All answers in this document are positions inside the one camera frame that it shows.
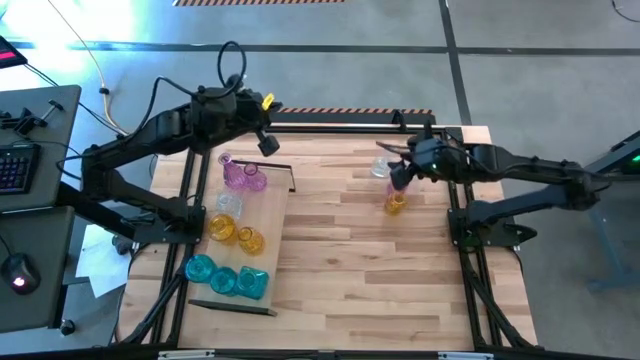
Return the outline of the teal embossed medallion vase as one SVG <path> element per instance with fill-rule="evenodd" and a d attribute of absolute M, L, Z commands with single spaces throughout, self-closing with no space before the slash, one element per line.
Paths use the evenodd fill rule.
<path fill-rule="evenodd" d="M 184 268 L 186 278 L 193 283 L 208 283 L 216 270 L 216 263 L 205 254 L 192 256 Z"/>

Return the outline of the pink wavy-ribbed bulb vase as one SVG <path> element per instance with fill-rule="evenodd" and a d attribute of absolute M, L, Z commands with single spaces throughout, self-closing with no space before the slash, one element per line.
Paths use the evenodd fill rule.
<path fill-rule="evenodd" d="M 246 164 L 244 166 L 244 175 L 246 178 L 245 186 L 247 189 L 259 192 L 266 188 L 268 183 L 267 177 L 256 163 Z"/>

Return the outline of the black keyboard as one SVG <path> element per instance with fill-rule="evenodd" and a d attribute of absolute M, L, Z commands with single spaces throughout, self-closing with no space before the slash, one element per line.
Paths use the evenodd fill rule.
<path fill-rule="evenodd" d="M 0 195 L 30 192 L 40 153 L 38 144 L 0 146 Z"/>

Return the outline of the device with red screen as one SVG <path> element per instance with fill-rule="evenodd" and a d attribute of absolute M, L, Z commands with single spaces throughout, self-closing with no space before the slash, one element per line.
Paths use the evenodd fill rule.
<path fill-rule="evenodd" d="M 27 65 L 28 60 L 8 40 L 0 36 L 0 69 Z"/>

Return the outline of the black computer mouse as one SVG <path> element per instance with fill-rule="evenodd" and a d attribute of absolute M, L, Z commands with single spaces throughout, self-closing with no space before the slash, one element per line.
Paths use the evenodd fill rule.
<path fill-rule="evenodd" d="M 0 277 L 18 295 L 33 293 L 41 283 L 41 276 L 25 253 L 9 255 L 0 265 Z"/>

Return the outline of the grey side desk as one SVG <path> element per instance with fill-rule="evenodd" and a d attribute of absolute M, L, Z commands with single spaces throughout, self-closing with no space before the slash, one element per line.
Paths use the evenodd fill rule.
<path fill-rule="evenodd" d="M 61 318 L 61 287 L 74 214 L 70 207 L 55 205 L 62 177 L 56 163 L 66 155 L 80 95 L 78 85 L 0 92 L 0 110 L 12 115 L 24 108 L 42 115 L 51 100 L 63 107 L 49 116 L 46 128 L 30 132 L 44 148 L 29 193 L 0 195 L 0 235 L 10 250 L 26 254 L 41 275 L 38 287 L 27 295 L 17 294 L 0 280 L 0 333 L 53 327 Z"/>

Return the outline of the tall teal diamond-pattern vase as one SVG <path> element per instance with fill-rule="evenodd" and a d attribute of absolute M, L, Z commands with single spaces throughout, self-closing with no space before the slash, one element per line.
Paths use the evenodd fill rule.
<path fill-rule="evenodd" d="M 243 266 L 237 276 L 235 293 L 249 299 L 261 300 L 265 296 L 269 279 L 267 272 Z"/>

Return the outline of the small clear square vase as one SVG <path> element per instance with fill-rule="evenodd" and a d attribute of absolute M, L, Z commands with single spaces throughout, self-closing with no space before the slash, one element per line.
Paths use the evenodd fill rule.
<path fill-rule="evenodd" d="M 236 193 L 220 192 L 216 197 L 216 211 L 239 220 L 243 211 L 242 197 Z"/>

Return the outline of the light wooden board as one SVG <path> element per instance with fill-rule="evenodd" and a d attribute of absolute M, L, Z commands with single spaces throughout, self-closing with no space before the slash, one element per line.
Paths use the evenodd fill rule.
<path fill-rule="evenodd" d="M 264 173 L 268 181 L 266 188 L 259 192 L 247 191 L 241 196 L 243 211 L 240 219 L 235 220 L 237 229 L 253 227 L 263 235 L 265 240 L 263 253 L 259 256 L 249 256 L 243 252 L 239 241 L 232 246 L 227 246 L 210 239 L 207 225 L 212 217 L 220 214 L 215 209 L 217 197 L 215 192 L 226 188 L 223 185 L 221 170 L 218 165 L 214 167 L 213 187 L 205 190 L 204 204 L 207 206 L 207 213 L 201 243 L 195 252 L 211 257 L 217 268 L 232 268 L 237 275 L 243 266 L 267 272 L 270 279 L 265 296 L 261 300 L 253 300 L 237 294 L 229 297 L 215 293 L 209 283 L 193 283 L 190 285 L 192 294 L 190 295 L 189 303 L 191 305 L 213 310 L 266 316 L 275 316 L 277 314 L 272 308 L 272 297 L 287 199 L 293 185 L 289 167 L 270 164 L 264 170 Z"/>

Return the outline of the small yellow ribbed vase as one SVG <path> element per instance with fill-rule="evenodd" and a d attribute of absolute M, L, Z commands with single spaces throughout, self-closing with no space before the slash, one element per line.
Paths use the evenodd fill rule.
<path fill-rule="evenodd" d="M 386 198 L 384 210 L 388 215 L 398 215 L 407 205 L 407 197 L 401 192 L 392 192 Z"/>

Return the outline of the clear ribbed square bottle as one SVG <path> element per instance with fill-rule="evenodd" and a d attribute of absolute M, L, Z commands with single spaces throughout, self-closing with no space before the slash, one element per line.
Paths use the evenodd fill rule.
<path fill-rule="evenodd" d="M 390 175 L 390 167 L 389 163 L 392 161 L 392 158 L 388 156 L 379 156 L 376 157 L 371 165 L 370 172 L 373 176 L 377 178 L 388 178 Z"/>

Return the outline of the black desk clamp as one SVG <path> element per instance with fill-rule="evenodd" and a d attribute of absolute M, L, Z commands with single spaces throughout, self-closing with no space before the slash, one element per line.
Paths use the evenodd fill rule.
<path fill-rule="evenodd" d="M 10 112 L 0 110 L 0 129 L 12 130 L 22 138 L 28 139 L 29 133 L 36 127 L 46 128 L 47 119 L 56 111 L 63 112 L 64 107 L 53 99 L 48 101 L 50 108 L 42 115 L 37 116 L 28 108 L 23 107 L 19 116 L 14 117 Z"/>

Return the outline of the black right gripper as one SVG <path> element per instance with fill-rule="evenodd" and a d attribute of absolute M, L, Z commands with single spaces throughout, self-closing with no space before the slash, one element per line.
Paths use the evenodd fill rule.
<path fill-rule="evenodd" d="M 407 146 L 376 142 L 387 152 L 408 156 L 407 170 L 418 178 L 452 178 L 456 170 L 456 155 L 451 147 L 439 138 L 412 136 Z"/>

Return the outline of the teal faceted shouldered vase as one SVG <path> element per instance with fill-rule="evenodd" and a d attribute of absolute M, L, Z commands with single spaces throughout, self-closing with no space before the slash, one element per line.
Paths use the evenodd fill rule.
<path fill-rule="evenodd" d="M 215 293 L 235 296 L 237 279 L 238 275 L 232 268 L 219 267 L 212 274 L 210 287 Z"/>

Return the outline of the white paper sheets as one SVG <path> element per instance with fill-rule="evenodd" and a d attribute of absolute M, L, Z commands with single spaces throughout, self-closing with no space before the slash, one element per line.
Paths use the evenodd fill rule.
<path fill-rule="evenodd" d="M 75 277 L 88 277 L 95 298 L 127 283 L 131 254 L 117 252 L 114 235 L 92 224 L 85 228 Z"/>

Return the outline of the neighbouring dark table frame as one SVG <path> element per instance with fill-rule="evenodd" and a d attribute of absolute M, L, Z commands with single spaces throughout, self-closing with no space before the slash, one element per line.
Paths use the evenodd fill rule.
<path fill-rule="evenodd" d="M 614 181 L 615 176 L 631 178 L 640 176 L 640 130 L 614 145 L 600 159 L 587 165 L 586 170 L 596 175 L 611 177 L 611 181 Z M 612 268 L 612 273 L 607 279 L 589 280 L 587 288 L 590 291 L 599 292 L 640 285 L 640 270 L 635 271 L 625 267 L 622 253 L 607 232 L 607 219 L 604 214 L 594 206 L 588 211 L 588 215 L 595 226 L 600 247 Z"/>

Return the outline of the yellow hobnail vase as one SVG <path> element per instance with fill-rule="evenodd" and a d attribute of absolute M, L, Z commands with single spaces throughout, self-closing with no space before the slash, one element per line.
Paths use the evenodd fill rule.
<path fill-rule="evenodd" d="M 212 217 L 207 225 L 207 231 L 211 240 L 227 246 L 234 245 L 238 240 L 235 220 L 227 214 Z"/>

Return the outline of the large yellow ribbed vase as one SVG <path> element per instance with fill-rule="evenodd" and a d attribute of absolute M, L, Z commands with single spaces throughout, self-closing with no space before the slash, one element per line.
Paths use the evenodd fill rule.
<path fill-rule="evenodd" d="M 241 249 L 249 256 L 259 256 L 265 248 L 263 235 L 253 227 L 242 227 L 238 230 L 238 241 Z"/>

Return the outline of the pink ribbed flared-neck vase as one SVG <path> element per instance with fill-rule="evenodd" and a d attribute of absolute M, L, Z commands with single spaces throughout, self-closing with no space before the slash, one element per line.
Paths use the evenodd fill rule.
<path fill-rule="evenodd" d="M 218 157 L 218 162 L 223 167 L 223 180 L 227 187 L 231 189 L 242 189 L 246 183 L 244 170 L 236 164 L 229 153 L 222 153 Z"/>

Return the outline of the black mat with hazard stripe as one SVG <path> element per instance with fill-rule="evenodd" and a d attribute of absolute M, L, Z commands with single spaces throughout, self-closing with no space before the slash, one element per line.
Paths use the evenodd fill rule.
<path fill-rule="evenodd" d="M 431 110 L 410 108 L 283 107 L 271 119 L 287 123 L 392 124 L 395 113 L 401 114 L 407 125 L 426 121 L 436 124 Z"/>

